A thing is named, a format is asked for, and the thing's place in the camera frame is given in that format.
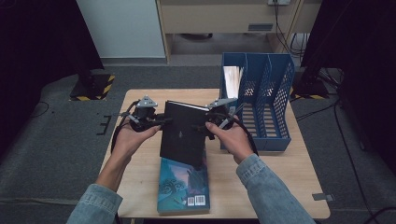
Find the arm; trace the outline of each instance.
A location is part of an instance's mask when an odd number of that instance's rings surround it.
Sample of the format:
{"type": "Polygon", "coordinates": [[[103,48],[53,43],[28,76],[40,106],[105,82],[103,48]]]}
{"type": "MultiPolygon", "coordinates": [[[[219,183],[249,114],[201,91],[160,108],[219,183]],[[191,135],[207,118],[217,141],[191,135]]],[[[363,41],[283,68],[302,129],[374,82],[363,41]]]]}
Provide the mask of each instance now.
{"type": "Polygon", "coordinates": [[[260,223],[315,223],[287,186],[253,153],[248,137],[236,124],[230,130],[206,124],[233,154],[238,163],[236,173],[247,189],[247,195],[260,223]]]}
{"type": "Polygon", "coordinates": [[[136,133],[129,124],[122,127],[105,167],[96,182],[88,186],[67,223],[113,222],[122,201],[116,192],[125,168],[142,143],[158,130],[160,127],[152,127],[142,133],[136,133]]]}

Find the yellow and black hazard tape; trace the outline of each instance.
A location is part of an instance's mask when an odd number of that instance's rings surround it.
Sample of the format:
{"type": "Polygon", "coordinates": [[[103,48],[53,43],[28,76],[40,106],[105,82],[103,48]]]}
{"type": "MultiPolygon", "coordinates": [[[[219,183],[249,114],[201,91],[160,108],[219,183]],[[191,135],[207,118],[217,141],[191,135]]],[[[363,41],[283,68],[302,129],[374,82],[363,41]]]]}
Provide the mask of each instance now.
{"type": "Polygon", "coordinates": [[[323,94],[323,95],[315,95],[315,94],[296,94],[294,92],[294,89],[290,89],[290,99],[315,99],[315,100],[321,100],[321,99],[329,99],[328,94],[323,94]]]}
{"type": "Polygon", "coordinates": [[[96,96],[76,96],[76,97],[70,97],[71,101],[90,101],[90,100],[103,100],[106,98],[108,92],[111,89],[111,85],[113,84],[113,80],[114,80],[115,76],[114,75],[110,75],[108,77],[108,81],[106,83],[105,88],[103,89],[103,93],[100,95],[96,95],[96,96]]]}

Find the barcode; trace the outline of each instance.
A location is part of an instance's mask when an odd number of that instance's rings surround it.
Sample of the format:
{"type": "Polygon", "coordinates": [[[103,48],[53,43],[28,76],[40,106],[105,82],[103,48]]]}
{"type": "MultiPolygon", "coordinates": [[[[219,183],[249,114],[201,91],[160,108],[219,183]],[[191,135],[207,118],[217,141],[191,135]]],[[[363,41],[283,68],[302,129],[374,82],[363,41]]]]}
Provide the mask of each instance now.
{"type": "Polygon", "coordinates": [[[187,198],[187,206],[195,206],[194,197],[187,198]]]}
{"type": "Polygon", "coordinates": [[[205,195],[196,195],[195,205],[205,205],[205,195]]]}

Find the power outlet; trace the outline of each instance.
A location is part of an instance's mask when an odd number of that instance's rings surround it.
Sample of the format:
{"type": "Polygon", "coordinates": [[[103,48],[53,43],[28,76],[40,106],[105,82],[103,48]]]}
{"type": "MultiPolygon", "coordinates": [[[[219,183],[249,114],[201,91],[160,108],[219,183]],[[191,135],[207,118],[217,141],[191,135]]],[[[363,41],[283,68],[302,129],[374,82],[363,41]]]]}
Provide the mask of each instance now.
{"type": "Polygon", "coordinates": [[[268,5],[273,6],[275,3],[275,1],[277,1],[277,4],[279,6],[287,6],[290,5],[290,0],[268,0],[268,5]]]}

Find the black curtain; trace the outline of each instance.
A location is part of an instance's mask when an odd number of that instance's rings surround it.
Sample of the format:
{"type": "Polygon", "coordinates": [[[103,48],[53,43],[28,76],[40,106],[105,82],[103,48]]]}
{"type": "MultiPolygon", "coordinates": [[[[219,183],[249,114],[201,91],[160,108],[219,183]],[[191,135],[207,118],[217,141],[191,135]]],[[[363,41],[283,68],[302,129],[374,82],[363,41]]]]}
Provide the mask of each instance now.
{"type": "Polygon", "coordinates": [[[323,0],[309,37],[302,81],[341,68],[338,92],[365,149],[396,174],[396,1],[323,0]]]}
{"type": "Polygon", "coordinates": [[[0,0],[0,158],[41,89],[81,67],[103,69],[76,1],[0,0]]]}

